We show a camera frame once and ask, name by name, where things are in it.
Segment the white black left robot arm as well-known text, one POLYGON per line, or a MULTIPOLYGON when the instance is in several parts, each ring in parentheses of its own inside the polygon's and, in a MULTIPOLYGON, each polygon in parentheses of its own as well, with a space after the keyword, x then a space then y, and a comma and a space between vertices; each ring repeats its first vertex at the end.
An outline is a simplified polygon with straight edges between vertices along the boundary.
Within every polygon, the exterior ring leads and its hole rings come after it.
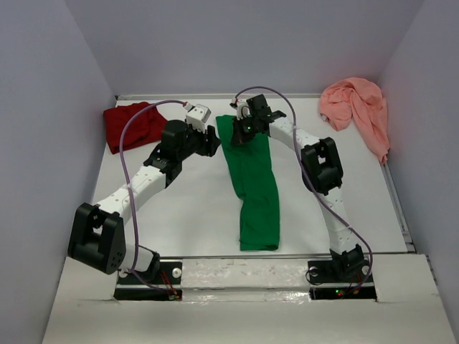
POLYGON ((67 255, 105 274, 124 272, 154 280, 160 270, 159 253, 138 242, 127 244, 125 225, 172 184, 188 157, 212 157, 220 144, 212 125, 198 131, 182 120, 168 121, 161 142, 127 184, 95 205, 83 203, 76 209, 67 255))

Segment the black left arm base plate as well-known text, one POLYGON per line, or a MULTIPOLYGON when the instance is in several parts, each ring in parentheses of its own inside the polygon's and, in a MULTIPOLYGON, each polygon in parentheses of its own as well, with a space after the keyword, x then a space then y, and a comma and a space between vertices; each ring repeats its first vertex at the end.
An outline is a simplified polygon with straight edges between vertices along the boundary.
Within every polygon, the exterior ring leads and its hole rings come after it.
POLYGON ((161 261, 154 276, 138 273, 145 285, 136 276, 118 276, 113 297, 118 301, 178 302, 182 300, 181 278, 183 262, 176 259, 161 261))

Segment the green t shirt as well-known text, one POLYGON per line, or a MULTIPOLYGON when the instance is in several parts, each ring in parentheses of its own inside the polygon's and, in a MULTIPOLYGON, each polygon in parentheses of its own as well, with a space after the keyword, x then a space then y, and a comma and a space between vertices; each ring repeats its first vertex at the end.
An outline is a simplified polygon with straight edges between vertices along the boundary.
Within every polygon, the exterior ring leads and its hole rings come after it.
POLYGON ((232 145, 233 117, 216 117, 219 138, 240 209, 240 250, 275 251, 280 244, 280 200, 268 137, 232 145))

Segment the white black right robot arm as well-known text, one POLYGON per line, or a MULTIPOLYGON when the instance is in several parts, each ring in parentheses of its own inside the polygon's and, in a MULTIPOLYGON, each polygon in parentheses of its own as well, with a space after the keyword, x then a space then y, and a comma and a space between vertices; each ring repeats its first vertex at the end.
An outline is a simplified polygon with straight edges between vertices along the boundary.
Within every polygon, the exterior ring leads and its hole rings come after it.
POLYGON ((369 262, 364 256, 361 237, 349 223, 341 187, 344 170, 335 141, 317 138, 300 129, 295 118, 272 110, 264 95, 248 99, 232 98, 237 111, 232 120, 231 143, 249 143, 264 134, 295 152, 303 183, 315 196, 329 237, 330 259, 308 263, 306 278, 312 285, 325 283, 363 284, 368 279, 369 262))

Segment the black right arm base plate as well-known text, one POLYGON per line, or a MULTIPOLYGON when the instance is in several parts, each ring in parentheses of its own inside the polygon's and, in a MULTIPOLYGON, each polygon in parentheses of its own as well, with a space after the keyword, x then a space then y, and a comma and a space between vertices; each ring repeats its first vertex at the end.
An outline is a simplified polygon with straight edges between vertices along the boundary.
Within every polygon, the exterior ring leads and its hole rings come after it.
POLYGON ((350 275, 337 277, 327 270, 328 260, 308 262, 305 278, 311 300, 376 300, 377 292, 373 277, 366 277, 369 263, 357 267, 350 275))

